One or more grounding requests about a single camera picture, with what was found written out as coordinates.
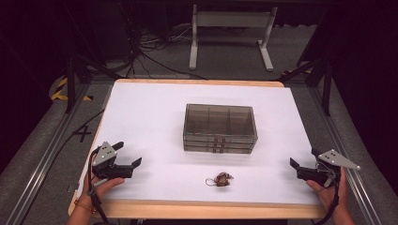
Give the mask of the clear grey drawer box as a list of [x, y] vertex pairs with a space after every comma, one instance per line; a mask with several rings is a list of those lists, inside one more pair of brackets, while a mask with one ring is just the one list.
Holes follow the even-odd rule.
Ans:
[[183, 146], [228, 146], [254, 149], [258, 140], [253, 108], [188, 104]]

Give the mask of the black tape floor mark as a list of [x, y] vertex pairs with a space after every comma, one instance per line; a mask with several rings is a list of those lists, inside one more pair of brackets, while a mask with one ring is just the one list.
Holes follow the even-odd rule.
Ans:
[[90, 134], [91, 134], [91, 131], [89, 131], [88, 129], [89, 129], [89, 126], [84, 126], [84, 127], [82, 127], [81, 129], [79, 129], [79, 130], [75, 133], [75, 136], [78, 136], [78, 137], [79, 137], [79, 142], [80, 142], [80, 143], [82, 143], [82, 142], [84, 141], [84, 139], [85, 139], [85, 137], [86, 137], [87, 135], [90, 135]]

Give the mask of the aluminium floor rail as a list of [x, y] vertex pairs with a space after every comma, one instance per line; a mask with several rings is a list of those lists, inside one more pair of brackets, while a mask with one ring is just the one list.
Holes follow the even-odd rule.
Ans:
[[79, 84], [67, 112], [66, 101], [56, 101], [0, 175], [0, 225], [21, 225], [36, 199], [66, 137], [71, 120], [89, 88]]
[[[309, 88], [309, 93], [314, 101], [317, 110], [321, 114], [321, 118], [327, 127], [329, 135], [332, 138], [334, 144], [333, 149], [342, 156], [344, 156], [345, 158], [352, 160], [352, 157], [349, 156], [346, 151], [341, 136], [337, 130], [337, 127], [335, 127], [332, 118], [330, 116], [327, 116], [325, 113], [325, 110], [322, 105], [322, 97], [320, 96], [318, 91], [312, 87]], [[380, 218], [374, 208], [374, 205], [372, 204], [369, 198], [369, 195], [363, 184], [362, 178], [360, 177], [359, 171], [354, 169], [347, 169], [346, 174], [348, 176], [347, 182], [351, 187], [351, 190], [353, 191], [353, 194], [359, 204], [362, 214], [364, 215], [366, 224], [381, 225]]]

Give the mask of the person's left hand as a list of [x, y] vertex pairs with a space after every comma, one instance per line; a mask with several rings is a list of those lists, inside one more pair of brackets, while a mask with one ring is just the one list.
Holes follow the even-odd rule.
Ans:
[[[108, 181], [104, 182], [103, 184], [100, 184], [99, 186], [97, 186], [95, 188], [95, 190], [96, 190], [98, 197], [102, 200], [104, 198], [104, 196], [106, 195], [106, 193], [110, 189], [117, 187], [119, 185], [122, 185], [124, 182], [125, 182], [124, 178], [111, 179], [111, 180], [108, 180]], [[93, 209], [94, 206], [92, 204], [91, 197], [88, 194], [90, 184], [91, 184], [91, 181], [86, 176], [84, 178], [84, 186], [83, 186], [82, 194], [79, 197], [78, 202], [81, 203], [83, 206], [87, 206], [87, 207]]]

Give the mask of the white metal desk frame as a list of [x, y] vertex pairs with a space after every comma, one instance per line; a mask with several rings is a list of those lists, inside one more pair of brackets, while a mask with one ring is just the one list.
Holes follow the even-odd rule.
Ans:
[[189, 69], [195, 70], [198, 58], [198, 28], [199, 27], [243, 27], [264, 28], [265, 34], [257, 41], [264, 65], [267, 71], [274, 69], [269, 53], [268, 40], [277, 15], [278, 9], [272, 7], [266, 12], [247, 11], [207, 11], [200, 10], [197, 5], [192, 6], [191, 16], [191, 54]]

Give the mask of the yellow black hazard tape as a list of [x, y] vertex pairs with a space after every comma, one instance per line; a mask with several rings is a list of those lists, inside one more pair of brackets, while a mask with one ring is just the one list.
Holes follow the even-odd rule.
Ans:
[[57, 85], [57, 87], [54, 90], [54, 93], [51, 95], [51, 100], [68, 100], [69, 97], [67, 95], [62, 95], [62, 90], [64, 89], [64, 87], [67, 85], [68, 79], [67, 78], [63, 78], [59, 84]]

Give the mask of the black metal stand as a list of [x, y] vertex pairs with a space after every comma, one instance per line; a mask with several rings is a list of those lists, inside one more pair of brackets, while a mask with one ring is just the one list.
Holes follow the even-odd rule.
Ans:
[[321, 80], [323, 83], [323, 94], [322, 94], [322, 109], [326, 116], [330, 116], [329, 112], [329, 98], [330, 98], [330, 89], [331, 89], [331, 64], [327, 59], [316, 59], [311, 62], [304, 64], [303, 66], [299, 66], [298, 68], [287, 71], [283, 73], [280, 78], [277, 79], [277, 82], [285, 83], [290, 79], [298, 76], [299, 74], [303, 74], [305, 71], [310, 70], [308, 77], [305, 80], [305, 83], [309, 87], [316, 87]]
[[88, 66], [95, 68], [114, 80], [121, 79], [120, 75], [102, 66], [100, 63], [79, 54], [72, 55], [67, 62], [68, 107], [66, 113], [71, 112], [77, 101], [75, 78], [78, 78], [79, 82], [83, 84], [89, 84], [92, 80], [91, 72], [87, 68]]

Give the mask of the clear grey drawer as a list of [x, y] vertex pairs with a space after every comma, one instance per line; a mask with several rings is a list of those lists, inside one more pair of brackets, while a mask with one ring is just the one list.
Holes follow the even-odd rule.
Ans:
[[250, 154], [253, 150], [249, 148], [231, 148], [228, 146], [192, 146], [184, 147], [185, 151], [192, 152], [209, 152], [217, 154]]

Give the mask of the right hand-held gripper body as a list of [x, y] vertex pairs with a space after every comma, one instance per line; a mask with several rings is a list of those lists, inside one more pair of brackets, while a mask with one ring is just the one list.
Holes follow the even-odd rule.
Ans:
[[313, 180], [321, 187], [329, 188], [340, 182], [341, 168], [359, 171], [360, 165], [331, 149], [315, 157], [315, 167], [313, 169], [299, 165], [297, 178], [304, 181]]

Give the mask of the white table cover board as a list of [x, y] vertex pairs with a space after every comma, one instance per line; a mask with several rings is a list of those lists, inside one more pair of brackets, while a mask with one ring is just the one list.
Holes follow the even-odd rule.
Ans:
[[[253, 107], [258, 140], [246, 154], [186, 152], [189, 103]], [[141, 158], [109, 200], [316, 204], [290, 158], [314, 165], [311, 145], [288, 88], [116, 82], [95, 146], [124, 142], [117, 163]]]

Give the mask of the person's right hand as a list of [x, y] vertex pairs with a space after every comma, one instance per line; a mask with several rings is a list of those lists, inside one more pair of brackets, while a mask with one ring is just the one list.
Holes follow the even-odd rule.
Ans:
[[[333, 187], [324, 188], [321, 187], [313, 180], [308, 180], [306, 184], [318, 195], [321, 203], [326, 210], [329, 210], [331, 203], [334, 199], [335, 189]], [[342, 214], [343, 212], [348, 212], [347, 210], [347, 181], [345, 176], [344, 168], [341, 169], [341, 178], [339, 182], [339, 203], [334, 209], [335, 214]]]

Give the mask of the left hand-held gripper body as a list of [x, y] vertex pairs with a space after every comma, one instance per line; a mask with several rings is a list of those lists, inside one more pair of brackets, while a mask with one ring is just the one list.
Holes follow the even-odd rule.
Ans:
[[98, 149], [92, 164], [92, 172], [101, 179], [131, 178], [133, 168], [131, 165], [115, 164], [117, 150], [104, 142]]

